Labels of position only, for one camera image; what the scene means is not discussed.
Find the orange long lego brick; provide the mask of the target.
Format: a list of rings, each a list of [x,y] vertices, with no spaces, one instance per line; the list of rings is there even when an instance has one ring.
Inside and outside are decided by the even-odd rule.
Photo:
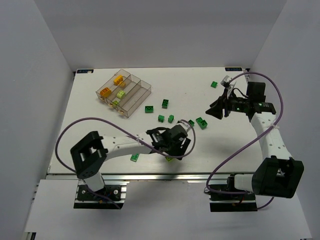
[[[122,75],[117,75],[114,80],[113,83],[114,85],[118,86],[120,85],[122,82],[124,81],[124,77]]]

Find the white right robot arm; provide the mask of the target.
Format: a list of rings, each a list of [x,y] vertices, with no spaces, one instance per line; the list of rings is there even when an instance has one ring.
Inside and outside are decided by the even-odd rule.
[[[216,194],[231,196],[254,193],[291,199],[303,175],[304,165],[293,158],[283,142],[277,129],[275,107],[265,102],[265,83],[249,82],[243,97],[236,96],[232,83],[223,85],[223,94],[210,105],[206,114],[221,120],[230,112],[244,113],[256,132],[262,163],[253,174],[231,174],[223,189],[208,189]]]

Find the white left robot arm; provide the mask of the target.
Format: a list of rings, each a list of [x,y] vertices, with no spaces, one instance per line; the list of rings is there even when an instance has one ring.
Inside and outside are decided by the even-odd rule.
[[[172,128],[157,127],[133,136],[103,137],[92,131],[70,150],[76,175],[91,192],[102,195],[105,183],[100,168],[105,161],[155,153],[181,160],[191,142],[188,138],[190,130],[190,126],[178,122]]]

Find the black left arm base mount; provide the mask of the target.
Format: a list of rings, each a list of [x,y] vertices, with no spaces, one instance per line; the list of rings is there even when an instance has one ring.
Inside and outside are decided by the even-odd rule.
[[[74,198],[74,209],[121,210],[126,199],[128,182],[106,181],[104,188],[93,191],[79,181]]]

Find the pale green 2x2 lego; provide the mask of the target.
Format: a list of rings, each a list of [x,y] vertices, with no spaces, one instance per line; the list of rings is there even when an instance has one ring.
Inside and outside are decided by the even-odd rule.
[[[124,90],[120,90],[116,95],[116,97],[120,100],[123,99],[125,96],[126,96],[126,92]]]

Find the lime green 2x2 lego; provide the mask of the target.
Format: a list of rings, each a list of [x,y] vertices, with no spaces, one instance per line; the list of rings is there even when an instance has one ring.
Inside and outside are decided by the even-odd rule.
[[[174,158],[172,158],[172,157],[165,157],[165,159],[166,159],[167,162],[171,162],[171,161],[174,160]]]

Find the green 2x4 lego brick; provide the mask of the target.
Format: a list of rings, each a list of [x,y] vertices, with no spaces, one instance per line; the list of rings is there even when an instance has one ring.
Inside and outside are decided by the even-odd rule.
[[[199,125],[199,127],[200,127],[202,130],[204,130],[205,128],[207,128],[208,123],[207,123],[204,119],[202,119],[201,117],[198,117],[198,118],[196,118],[195,120],[196,120],[197,124]]]

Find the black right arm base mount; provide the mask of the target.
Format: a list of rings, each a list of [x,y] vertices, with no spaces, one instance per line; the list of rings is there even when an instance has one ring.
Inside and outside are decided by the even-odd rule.
[[[232,173],[226,179],[226,183],[210,184],[209,191],[206,187],[203,192],[209,196],[209,206],[212,213],[231,213],[231,212],[257,212],[258,207],[256,197],[253,193],[234,194],[240,192],[235,188],[235,174]]]

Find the orange round printed lego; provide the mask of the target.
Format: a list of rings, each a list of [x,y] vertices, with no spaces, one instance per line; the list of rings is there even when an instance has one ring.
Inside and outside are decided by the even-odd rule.
[[[108,87],[105,87],[105,88],[103,88],[103,89],[100,91],[99,94],[100,94],[103,98],[107,98],[111,93],[112,93],[112,91],[111,91]]]

